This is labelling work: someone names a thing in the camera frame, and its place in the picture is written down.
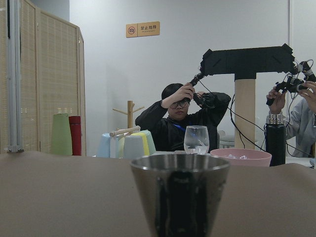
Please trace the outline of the steel jigger measuring cup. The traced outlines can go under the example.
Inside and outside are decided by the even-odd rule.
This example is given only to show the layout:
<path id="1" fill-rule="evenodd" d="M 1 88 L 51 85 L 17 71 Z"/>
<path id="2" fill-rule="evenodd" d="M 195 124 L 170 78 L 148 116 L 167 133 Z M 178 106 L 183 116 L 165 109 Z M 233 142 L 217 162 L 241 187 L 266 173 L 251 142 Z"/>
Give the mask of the steel jigger measuring cup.
<path id="1" fill-rule="evenodd" d="M 230 163 L 210 155 L 168 154 L 130 163 L 151 236 L 211 235 Z"/>

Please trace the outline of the yellow cup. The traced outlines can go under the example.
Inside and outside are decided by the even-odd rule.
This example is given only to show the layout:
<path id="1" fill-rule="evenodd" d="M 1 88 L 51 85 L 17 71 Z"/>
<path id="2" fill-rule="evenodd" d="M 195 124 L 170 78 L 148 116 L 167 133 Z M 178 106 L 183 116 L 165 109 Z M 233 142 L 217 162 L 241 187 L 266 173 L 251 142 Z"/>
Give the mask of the yellow cup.
<path id="1" fill-rule="evenodd" d="M 149 145 L 148 145 L 148 140 L 147 140 L 147 134 L 145 133 L 145 131 L 132 133 L 131 135 L 132 136 L 140 136 L 141 137 L 143 150 L 144 150 L 144 155 L 148 156 L 150 154 L 150 151 L 149 151 Z"/>

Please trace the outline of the grey cup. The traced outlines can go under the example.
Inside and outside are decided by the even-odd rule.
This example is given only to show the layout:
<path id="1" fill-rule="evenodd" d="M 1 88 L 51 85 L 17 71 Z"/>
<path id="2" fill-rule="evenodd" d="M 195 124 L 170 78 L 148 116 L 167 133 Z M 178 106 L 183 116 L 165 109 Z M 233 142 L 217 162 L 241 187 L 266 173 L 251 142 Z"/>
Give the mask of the grey cup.
<path id="1" fill-rule="evenodd" d="M 123 158 L 135 159 L 144 155 L 143 139 L 139 135 L 125 137 L 123 146 Z"/>

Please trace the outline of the light blue cup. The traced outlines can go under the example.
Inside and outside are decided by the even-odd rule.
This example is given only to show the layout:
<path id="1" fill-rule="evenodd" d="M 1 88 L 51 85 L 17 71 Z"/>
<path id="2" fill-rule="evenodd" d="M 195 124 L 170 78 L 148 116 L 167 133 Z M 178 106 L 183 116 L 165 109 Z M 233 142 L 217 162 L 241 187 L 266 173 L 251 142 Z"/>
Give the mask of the light blue cup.
<path id="1" fill-rule="evenodd" d="M 102 158 L 116 158 L 116 139 L 112 137 L 110 133 L 101 135 L 96 156 Z"/>

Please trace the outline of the person in black jacket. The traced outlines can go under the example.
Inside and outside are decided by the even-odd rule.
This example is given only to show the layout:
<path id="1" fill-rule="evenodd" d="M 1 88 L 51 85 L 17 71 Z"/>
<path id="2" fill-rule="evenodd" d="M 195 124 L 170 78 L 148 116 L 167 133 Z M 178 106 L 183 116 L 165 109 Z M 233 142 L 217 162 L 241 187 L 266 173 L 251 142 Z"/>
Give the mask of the person in black jacket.
<path id="1" fill-rule="evenodd" d="M 194 96 L 206 95 L 207 100 L 200 109 L 189 114 L 188 109 Z M 224 117 L 231 97 L 220 92 L 195 92 L 190 83 L 172 83 L 161 93 L 161 100 L 154 102 L 135 120 L 142 130 L 151 132 L 158 151 L 184 150 L 187 126 L 206 126 L 209 136 L 209 150 L 218 148 L 217 127 Z"/>

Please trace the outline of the clear wine glass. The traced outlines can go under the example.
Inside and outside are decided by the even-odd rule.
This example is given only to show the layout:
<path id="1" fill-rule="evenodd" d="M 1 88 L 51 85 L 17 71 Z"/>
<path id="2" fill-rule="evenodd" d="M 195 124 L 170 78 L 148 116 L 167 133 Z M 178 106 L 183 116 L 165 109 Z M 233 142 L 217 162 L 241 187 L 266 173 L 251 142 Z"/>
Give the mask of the clear wine glass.
<path id="1" fill-rule="evenodd" d="M 209 136 L 206 126 L 192 125 L 186 127 L 184 151 L 187 154 L 205 155 L 209 149 Z"/>

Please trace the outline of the pink bowl of ice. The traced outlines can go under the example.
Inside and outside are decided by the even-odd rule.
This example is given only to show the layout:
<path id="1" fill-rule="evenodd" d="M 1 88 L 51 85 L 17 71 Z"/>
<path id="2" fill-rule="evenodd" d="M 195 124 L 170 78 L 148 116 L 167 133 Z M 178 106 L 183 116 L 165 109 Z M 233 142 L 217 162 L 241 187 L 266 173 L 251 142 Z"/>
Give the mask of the pink bowl of ice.
<path id="1" fill-rule="evenodd" d="M 210 151 L 210 154 L 225 159 L 231 165 L 269 167 L 272 155 L 252 149 L 224 148 Z"/>

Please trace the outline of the black thermos bottle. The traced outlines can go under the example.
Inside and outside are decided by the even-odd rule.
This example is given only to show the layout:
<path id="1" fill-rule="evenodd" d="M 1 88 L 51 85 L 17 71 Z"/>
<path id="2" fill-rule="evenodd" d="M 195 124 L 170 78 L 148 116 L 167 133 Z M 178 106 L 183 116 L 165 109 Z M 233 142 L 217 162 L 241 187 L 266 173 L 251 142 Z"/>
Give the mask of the black thermos bottle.
<path id="1" fill-rule="evenodd" d="M 282 114 L 270 114 L 265 127 L 266 152 L 272 155 L 270 166 L 285 164 L 286 129 Z"/>

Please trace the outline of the bamboo folding screen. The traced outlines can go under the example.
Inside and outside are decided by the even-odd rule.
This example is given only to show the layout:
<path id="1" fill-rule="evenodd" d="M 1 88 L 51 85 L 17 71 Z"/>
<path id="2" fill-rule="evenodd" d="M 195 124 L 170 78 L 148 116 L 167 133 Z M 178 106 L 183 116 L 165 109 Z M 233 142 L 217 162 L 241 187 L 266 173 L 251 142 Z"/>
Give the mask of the bamboo folding screen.
<path id="1" fill-rule="evenodd" d="M 8 152 L 7 12 L 0 3 L 0 151 Z M 21 116 L 24 151 L 51 154 L 53 115 L 81 117 L 85 139 L 80 28 L 20 0 Z"/>

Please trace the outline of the person in grey jacket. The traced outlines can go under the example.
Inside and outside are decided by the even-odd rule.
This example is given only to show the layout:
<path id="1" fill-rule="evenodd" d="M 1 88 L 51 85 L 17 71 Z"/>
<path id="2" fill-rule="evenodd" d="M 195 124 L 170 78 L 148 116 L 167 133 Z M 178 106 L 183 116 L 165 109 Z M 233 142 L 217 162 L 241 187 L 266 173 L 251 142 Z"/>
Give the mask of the person in grey jacket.
<path id="1" fill-rule="evenodd" d="M 312 155 L 316 142 L 316 83 L 303 83 L 305 89 L 298 92 L 302 99 L 296 104 L 288 117 L 283 116 L 286 125 L 286 139 L 295 138 L 293 156 L 306 158 Z"/>

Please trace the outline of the no photography wall sign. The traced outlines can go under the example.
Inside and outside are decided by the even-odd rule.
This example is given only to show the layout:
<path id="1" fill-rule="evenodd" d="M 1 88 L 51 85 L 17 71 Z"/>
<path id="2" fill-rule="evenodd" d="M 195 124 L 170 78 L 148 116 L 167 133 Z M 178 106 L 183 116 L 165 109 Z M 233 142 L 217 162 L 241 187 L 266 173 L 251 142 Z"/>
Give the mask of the no photography wall sign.
<path id="1" fill-rule="evenodd" d="M 126 38 L 160 35 L 160 21 L 126 24 Z"/>

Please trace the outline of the aluminium frame post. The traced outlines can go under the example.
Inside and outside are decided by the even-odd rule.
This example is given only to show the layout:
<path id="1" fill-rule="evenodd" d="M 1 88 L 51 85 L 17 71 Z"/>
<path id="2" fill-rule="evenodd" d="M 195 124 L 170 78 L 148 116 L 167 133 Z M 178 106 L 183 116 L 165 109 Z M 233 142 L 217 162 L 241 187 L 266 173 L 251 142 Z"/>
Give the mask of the aluminium frame post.
<path id="1" fill-rule="evenodd" d="M 21 116 L 21 35 L 20 1 L 8 0 L 7 12 L 7 86 L 8 152 L 24 151 Z"/>

